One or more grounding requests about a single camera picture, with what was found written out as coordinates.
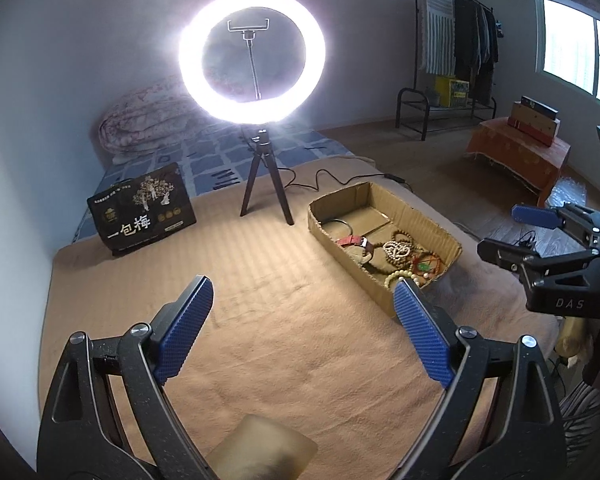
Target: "bedding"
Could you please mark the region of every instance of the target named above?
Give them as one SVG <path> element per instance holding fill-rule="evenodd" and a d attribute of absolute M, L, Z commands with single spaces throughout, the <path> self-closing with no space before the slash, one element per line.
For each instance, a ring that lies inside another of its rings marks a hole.
<path fill-rule="evenodd" d="M 343 182 L 375 173 L 361 160 L 331 157 L 297 167 L 297 182 L 312 182 L 321 168 Z M 485 337 L 516 341 L 530 333 L 545 351 L 553 346 L 555 318 L 526 310 L 523 288 L 510 272 L 482 262 L 475 241 L 399 184 L 366 180 L 419 209 L 462 244 L 456 263 L 425 291 L 434 304 Z M 283 219 L 270 179 L 259 178 L 253 209 L 243 218 L 238 210 L 245 185 L 239 184 L 195 197 L 197 224 L 127 256 L 113 258 L 99 238 L 60 250 L 42 335 L 41 402 L 71 333 L 121 335 L 150 320 L 196 274 L 206 274 L 214 284 L 213 309 L 182 371 L 165 386 L 201 453 L 254 413 L 317 442 L 302 480 L 385 480 L 442 388 L 427 377 L 404 329 L 308 231 L 302 220 L 308 204 L 341 187 L 326 174 L 318 182 L 319 193 L 287 190 L 293 226 Z M 150 460 L 122 382 L 113 379 L 131 446 Z M 490 381 L 460 456 L 475 446 L 492 391 Z"/>
<path fill-rule="evenodd" d="M 123 164 L 228 125 L 200 108 L 182 78 L 173 75 L 122 96 L 105 113 L 98 140 L 113 154 L 114 164 Z"/>
<path fill-rule="evenodd" d="M 121 180 L 158 170 L 172 162 L 180 165 L 190 198 L 238 184 L 247 180 L 249 174 L 253 153 L 247 138 L 251 134 L 254 134 L 252 126 L 238 124 L 224 124 L 222 129 L 213 127 L 200 131 L 193 138 L 180 140 L 125 164 L 111 166 L 94 194 Z M 352 155 L 336 140 L 304 128 L 297 121 L 276 124 L 269 129 L 269 134 L 280 168 L 292 168 L 331 155 Z M 261 164 L 258 176 L 265 173 L 267 169 Z M 93 235 L 96 235 L 96 227 L 87 209 L 75 232 L 74 242 Z"/>

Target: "yellow box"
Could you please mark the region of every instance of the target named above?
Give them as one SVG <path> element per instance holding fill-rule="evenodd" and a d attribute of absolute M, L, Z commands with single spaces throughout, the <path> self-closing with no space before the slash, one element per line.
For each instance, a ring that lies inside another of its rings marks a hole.
<path fill-rule="evenodd" d="M 327 223 L 334 218 L 347 222 L 354 235 L 365 236 L 371 243 L 386 241 L 400 229 L 427 251 L 436 253 L 442 260 L 442 270 L 424 286 L 444 275 L 462 253 L 462 245 L 451 234 L 379 184 L 363 182 L 311 202 L 309 231 L 389 317 L 395 317 L 394 294 L 384 286 L 386 275 L 366 270 L 336 243 L 349 232 L 343 224 Z"/>
<path fill-rule="evenodd" d="M 469 82 L 441 75 L 436 76 L 436 91 L 440 94 L 440 106 L 463 108 L 469 100 Z"/>

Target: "stacked boxes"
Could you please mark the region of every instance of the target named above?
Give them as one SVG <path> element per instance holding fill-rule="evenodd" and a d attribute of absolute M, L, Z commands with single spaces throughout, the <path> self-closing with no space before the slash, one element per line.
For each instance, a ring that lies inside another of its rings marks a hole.
<path fill-rule="evenodd" d="M 558 111 L 528 97 L 513 103 L 509 126 L 525 132 L 546 146 L 551 146 L 560 128 Z"/>
<path fill-rule="evenodd" d="M 436 76 L 436 91 L 440 105 L 445 108 L 464 108 L 469 99 L 469 82 L 444 76 Z"/>

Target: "hanging clothes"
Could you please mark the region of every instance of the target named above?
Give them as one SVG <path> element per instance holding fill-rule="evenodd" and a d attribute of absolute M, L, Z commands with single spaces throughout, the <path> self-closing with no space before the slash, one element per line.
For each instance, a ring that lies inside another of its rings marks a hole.
<path fill-rule="evenodd" d="M 456 77 L 472 80 L 472 72 L 480 69 L 482 49 L 478 28 L 478 9 L 473 0 L 454 0 L 456 16 Z"/>
<path fill-rule="evenodd" d="M 487 17 L 487 24 L 489 25 L 491 59 L 493 59 L 494 63 L 497 63 L 500 60 L 500 53 L 498 52 L 498 27 L 496 26 L 496 18 L 489 9 L 484 9 L 484 14 Z"/>
<path fill-rule="evenodd" d="M 478 13 L 478 33 L 480 34 L 480 64 L 486 63 L 491 57 L 489 41 L 489 24 L 484 13 L 484 7 L 476 4 Z"/>
<path fill-rule="evenodd" d="M 420 69 L 429 74 L 452 76 L 456 60 L 454 0 L 418 0 Z"/>
<path fill-rule="evenodd" d="M 496 28 L 496 19 L 489 9 L 482 8 L 486 23 L 488 39 L 490 42 L 489 57 L 486 62 L 480 67 L 475 82 L 473 97 L 485 106 L 491 105 L 491 95 L 493 93 L 493 76 L 495 64 L 500 60 L 498 51 L 498 29 Z"/>
<path fill-rule="evenodd" d="M 454 10 L 456 77 L 470 83 L 471 97 L 490 106 L 495 64 L 500 57 L 495 17 L 475 0 L 454 0 Z"/>

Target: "screw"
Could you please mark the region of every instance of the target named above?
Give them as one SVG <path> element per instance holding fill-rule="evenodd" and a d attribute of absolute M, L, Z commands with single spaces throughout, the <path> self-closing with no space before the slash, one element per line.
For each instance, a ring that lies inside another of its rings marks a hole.
<path fill-rule="evenodd" d="M 536 338 L 534 338 L 533 336 L 523 335 L 522 336 L 522 344 L 528 348 L 533 348 L 534 346 L 536 346 L 538 344 L 538 342 L 536 341 Z"/>
<path fill-rule="evenodd" d="M 138 323 L 137 325 L 133 325 L 131 327 L 131 335 L 136 337 L 142 337 L 147 332 L 149 332 L 149 327 L 144 323 Z"/>
<path fill-rule="evenodd" d="M 465 339 L 473 339 L 478 335 L 478 331 L 471 326 L 461 326 L 458 333 Z"/>
<path fill-rule="evenodd" d="M 71 334 L 71 337 L 69 338 L 69 342 L 72 345 L 78 345 L 83 341 L 84 341 L 84 332 L 74 332 Z"/>

